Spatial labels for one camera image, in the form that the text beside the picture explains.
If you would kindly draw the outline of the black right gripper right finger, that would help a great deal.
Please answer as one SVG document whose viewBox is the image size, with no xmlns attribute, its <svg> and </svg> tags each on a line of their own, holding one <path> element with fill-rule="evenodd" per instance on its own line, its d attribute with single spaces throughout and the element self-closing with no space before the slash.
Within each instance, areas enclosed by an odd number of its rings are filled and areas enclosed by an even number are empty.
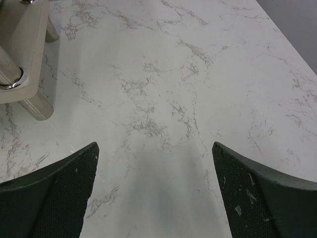
<svg viewBox="0 0 317 238">
<path fill-rule="evenodd" d="M 315 238 L 317 184 L 246 158 L 219 142 L 212 155 L 234 238 Z"/>
</svg>

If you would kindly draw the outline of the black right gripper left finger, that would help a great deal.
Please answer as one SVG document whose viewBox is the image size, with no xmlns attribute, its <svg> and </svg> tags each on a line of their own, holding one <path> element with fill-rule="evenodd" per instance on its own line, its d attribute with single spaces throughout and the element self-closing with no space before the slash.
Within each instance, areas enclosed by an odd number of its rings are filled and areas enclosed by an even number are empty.
<svg viewBox="0 0 317 238">
<path fill-rule="evenodd" d="M 78 238 L 93 190 L 96 142 L 0 185 L 2 238 Z"/>
</svg>

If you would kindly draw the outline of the white two-tier wooden shelf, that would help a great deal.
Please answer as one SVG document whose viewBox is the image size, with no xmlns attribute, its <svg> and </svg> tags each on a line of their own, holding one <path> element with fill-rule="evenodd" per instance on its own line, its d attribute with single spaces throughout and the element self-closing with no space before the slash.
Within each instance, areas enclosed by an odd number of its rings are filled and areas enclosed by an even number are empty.
<svg viewBox="0 0 317 238">
<path fill-rule="evenodd" d="M 49 9 L 47 0 L 0 2 L 0 102 L 18 102 L 36 120 L 53 114 L 39 91 L 44 44 L 59 39 Z"/>
</svg>

